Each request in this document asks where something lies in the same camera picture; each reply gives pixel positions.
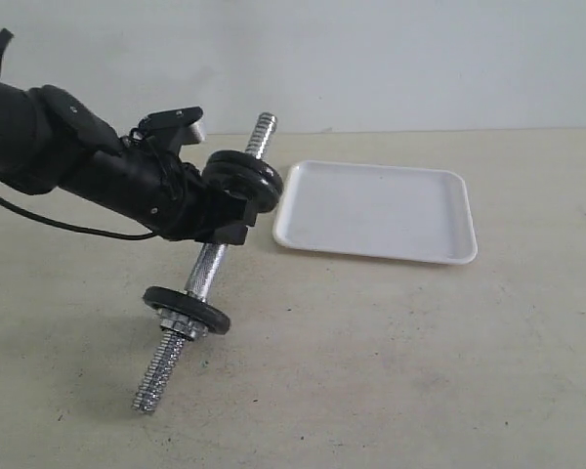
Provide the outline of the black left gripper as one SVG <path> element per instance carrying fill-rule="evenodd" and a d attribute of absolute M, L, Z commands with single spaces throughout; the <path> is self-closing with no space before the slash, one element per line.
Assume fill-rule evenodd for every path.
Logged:
<path fill-rule="evenodd" d="M 193 239 L 202 244 L 243 245 L 258 217 L 246 198 L 207 187 L 198 170 L 179 158 L 180 148 L 158 141 L 121 141 L 90 155 L 90 201 L 138 222 L 145 234 L 91 229 L 119 240 Z"/>

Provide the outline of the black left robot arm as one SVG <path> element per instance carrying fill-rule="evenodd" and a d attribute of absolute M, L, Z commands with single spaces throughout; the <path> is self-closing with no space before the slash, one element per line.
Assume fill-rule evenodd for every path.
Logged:
<path fill-rule="evenodd" d="M 13 34 L 0 30 L 0 73 Z M 155 112 L 120 136 L 54 85 L 0 80 L 0 182 L 40 195 L 61 189 L 131 219 L 148 236 L 241 245 L 256 223 L 248 200 L 208 185 L 180 159 L 204 139 L 201 107 Z"/>

